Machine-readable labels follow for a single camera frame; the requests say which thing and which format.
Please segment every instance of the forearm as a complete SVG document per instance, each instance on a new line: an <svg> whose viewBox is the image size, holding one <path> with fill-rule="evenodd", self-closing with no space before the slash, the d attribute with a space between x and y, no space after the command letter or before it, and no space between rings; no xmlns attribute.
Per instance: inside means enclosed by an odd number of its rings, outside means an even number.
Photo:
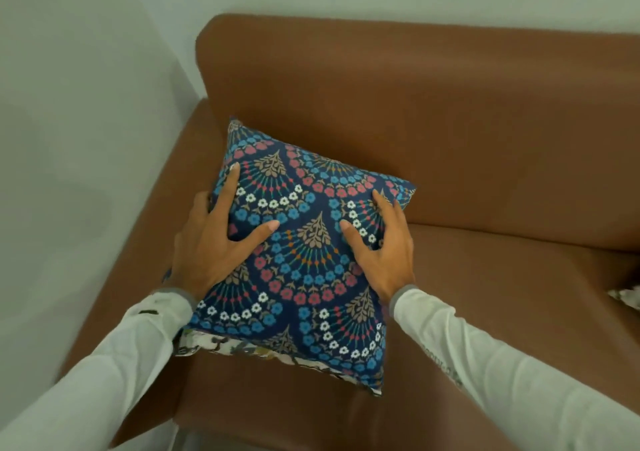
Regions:
<svg viewBox="0 0 640 451"><path fill-rule="evenodd" d="M455 316L417 288L392 316L523 451L631 450L640 416Z"/></svg>
<svg viewBox="0 0 640 451"><path fill-rule="evenodd" d="M104 450L172 355L193 312L176 293L130 308L86 358L0 432L0 449Z"/></svg>

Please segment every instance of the person's right arm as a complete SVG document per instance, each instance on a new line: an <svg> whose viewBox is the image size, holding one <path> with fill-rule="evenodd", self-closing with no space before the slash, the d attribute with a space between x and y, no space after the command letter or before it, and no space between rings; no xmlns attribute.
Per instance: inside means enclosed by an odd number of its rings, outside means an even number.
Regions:
<svg viewBox="0 0 640 451"><path fill-rule="evenodd" d="M413 240L397 203L373 194L384 245L369 250L346 220L340 227L370 286L402 329L523 451L640 449L640 416L553 367L455 316L420 291Z"/></svg>

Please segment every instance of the hand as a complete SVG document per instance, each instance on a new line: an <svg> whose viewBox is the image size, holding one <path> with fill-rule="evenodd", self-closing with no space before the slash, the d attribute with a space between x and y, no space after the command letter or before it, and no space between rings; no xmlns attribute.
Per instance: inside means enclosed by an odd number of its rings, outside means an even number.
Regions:
<svg viewBox="0 0 640 451"><path fill-rule="evenodd" d="M255 228L241 242L228 239L229 210L239 177L240 166L236 163L210 213L207 212L209 194L206 191L196 194L189 219L175 236L172 273L165 286L180 288L201 300L213 285L224 281L278 228L280 222L271 220Z"/></svg>
<svg viewBox="0 0 640 451"><path fill-rule="evenodd" d="M347 243L353 249L356 262L362 267L371 288L380 301L389 304L394 294L407 284L415 283L413 275L413 239L397 200L393 206L373 190L373 199L382 212L385 237L382 247L372 251L362 241L360 233L347 220L340 221L340 228Z"/></svg>

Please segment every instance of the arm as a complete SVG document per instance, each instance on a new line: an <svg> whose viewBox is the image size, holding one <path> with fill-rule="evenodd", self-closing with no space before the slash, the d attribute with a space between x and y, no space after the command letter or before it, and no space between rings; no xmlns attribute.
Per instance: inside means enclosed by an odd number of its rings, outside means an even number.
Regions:
<svg viewBox="0 0 640 451"><path fill-rule="evenodd" d="M195 300L161 290L132 306L87 357L0 433L0 449L101 451L172 355Z"/></svg>
<svg viewBox="0 0 640 451"><path fill-rule="evenodd" d="M640 416L455 316L455 309L407 285L391 315L523 451L631 450Z"/></svg>

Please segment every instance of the sofa backrest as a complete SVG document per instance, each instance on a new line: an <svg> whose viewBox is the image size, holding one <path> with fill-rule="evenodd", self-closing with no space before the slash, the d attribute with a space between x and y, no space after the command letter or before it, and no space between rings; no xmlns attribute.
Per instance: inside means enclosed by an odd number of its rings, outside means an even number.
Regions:
<svg viewBox="0 0 640 451"><path fill-rule="evenodd" d="M418 187L413 223L640 249L640 36L221 15L218 128Z"/></svg>

